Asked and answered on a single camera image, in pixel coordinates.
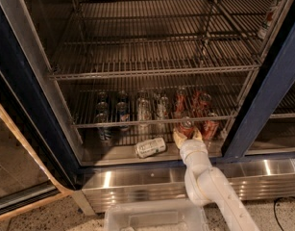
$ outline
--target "wire shelf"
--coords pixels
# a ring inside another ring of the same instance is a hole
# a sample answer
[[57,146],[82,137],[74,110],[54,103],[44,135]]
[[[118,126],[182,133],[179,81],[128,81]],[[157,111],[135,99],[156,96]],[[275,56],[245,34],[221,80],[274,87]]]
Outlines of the wire shelf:
[[[67,104],[72,113],[73,126],[77,128],[113,127],[124,125],[147,125],[159,123],[176,123],[189,116],[192,121],[223,120],[235,117],[237,97],[245,81],[246,74],[236,73],[213,73],[180,76],[145,76],[134,79],[107,79],[101,83],[79,83],[76,86],[65,88],[71,90],[68,94]],[[176,115],[176,91],[180,87],[185,91],[185,103],[182,113]],[[128,93],[129,114],[127,121],[119,121],[116,104],[119,102],[117,94],[124,90]],[[137,116],[137,94],[144,90],[147,92],[146,99],[150,103],[150,119],[142,121]],[[192,108],[192,96],[194,91],[205,91],[211,96],[210,109],[197,114]],[[99,93],[105,91],[108,95],[109,118],[105,122],[97,123],[96,105],[99,103]],[[168,115],[159,119],[157,117],[157,100],[162,95],[168,98]]]
[[295,83],[285,95],[280,105],[271,118],[293,118],[295,117]]
[[[229,7],[233,2],[222,3]],[[260,39],[249,31],[258,30],[265,6],[252,6],[250,14],[232,11],[235,19],[242,17],[241,32],[220,6],[209,0],[83,3],[84,19],[72,16],[49,77],[78,80],[258,69]],[[84,28],[83,36],[79,28]]]
[[[206,141],[210,157],[221,156],[221,131],[224,129],[225,120],[219,121],[219,126],[212,140]],[[85,153],[83,164],[97,166],[146,163],[159,161],[179,160],[180,153],[173,140],[174,124],[153,124],[148,127],[132,126],[128,131],[111,128],[109,141],[99,140],[97,129],[85,130]],[[166,150],[152,157],[139,159],[135,153],[134,145],[154,138],[163,138]]]
[[242,33],[256,37],[261,21],[273,0],[220,0],[220,8],[227,11]]

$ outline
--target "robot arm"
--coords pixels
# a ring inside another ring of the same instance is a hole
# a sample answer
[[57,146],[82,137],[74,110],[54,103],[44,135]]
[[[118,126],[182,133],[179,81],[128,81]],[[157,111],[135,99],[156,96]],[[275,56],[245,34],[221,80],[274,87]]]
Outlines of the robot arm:
[[215,202],[232,231],[259,230],[225,175],[211,165],[205,144],[189,140],[178,147],[187,167],[184,181],[189,199],[200,207]]

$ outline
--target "plastic container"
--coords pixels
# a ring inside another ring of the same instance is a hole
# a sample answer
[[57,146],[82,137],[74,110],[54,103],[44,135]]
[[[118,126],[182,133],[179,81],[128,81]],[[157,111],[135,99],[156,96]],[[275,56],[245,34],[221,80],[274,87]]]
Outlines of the plastic container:
[[105,231],[209,231],[205,211],[190,200],[119,204],[105,215]]

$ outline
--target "floor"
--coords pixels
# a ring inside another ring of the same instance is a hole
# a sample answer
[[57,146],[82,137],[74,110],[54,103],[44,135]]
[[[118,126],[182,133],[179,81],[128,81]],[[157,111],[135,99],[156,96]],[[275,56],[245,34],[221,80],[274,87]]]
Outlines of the floor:
[[[244,204],[260,230],[281,231],[273,211],[274,199],[246,201]],[[229,230],[215,205],[205,207],[205,212],[210,231]],[[276,213],[283,230],[295,231],[295,198],[280,199],[276,204]],[[0,222],[0,231],[103,231],[104,217],[104,214],[86,217],[72,197],[68,196]]]

